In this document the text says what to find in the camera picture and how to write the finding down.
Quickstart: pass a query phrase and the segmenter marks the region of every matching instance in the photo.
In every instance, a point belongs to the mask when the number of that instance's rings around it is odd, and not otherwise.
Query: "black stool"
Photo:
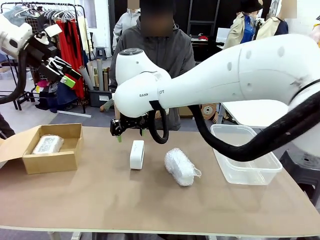
[[[320,158],[303,152],[285,151],[280,162],[316,206],[320,196]]]
[[[97,46],[95,48],[95,59],[101,59],[101,60],[106,60],[107,59],[107,54],[106,54],[105,47]]]

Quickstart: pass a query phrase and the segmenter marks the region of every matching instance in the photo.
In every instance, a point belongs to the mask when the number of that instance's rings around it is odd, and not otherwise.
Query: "box flap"
[[[30,141],[33,139],[40,127],[41,126],[36,126],[6,139],[0,145],[0,163],[11,159],[22,158],[30,144]]]

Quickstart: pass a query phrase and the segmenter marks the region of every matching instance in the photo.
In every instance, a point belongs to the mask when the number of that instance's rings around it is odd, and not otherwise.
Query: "hat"
[[[260,4],[259,0],[241,0],[241,12],[253,13],[263,9],[264,7]]]

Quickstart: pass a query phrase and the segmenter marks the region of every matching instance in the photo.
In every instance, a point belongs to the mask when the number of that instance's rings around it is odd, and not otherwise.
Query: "window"
[[[75,1],[75,4],[82,5],[84,7],[85,17],[88,21],[89,28],[97,28],[97,19],[96,19],[96,5],[95,0],[78,0]]]

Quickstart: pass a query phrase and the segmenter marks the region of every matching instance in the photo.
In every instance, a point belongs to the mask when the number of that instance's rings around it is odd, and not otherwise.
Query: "bubble-wrapped object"
[[[201,171],[196,169],[195,165],[179,148],[174,148],[166,153],[164,165],[180,186],[191,186],[195,176],[201,177]]]
[[[43,135],[32,154],[54,154],[60,151],[64,139],[56,135]]]

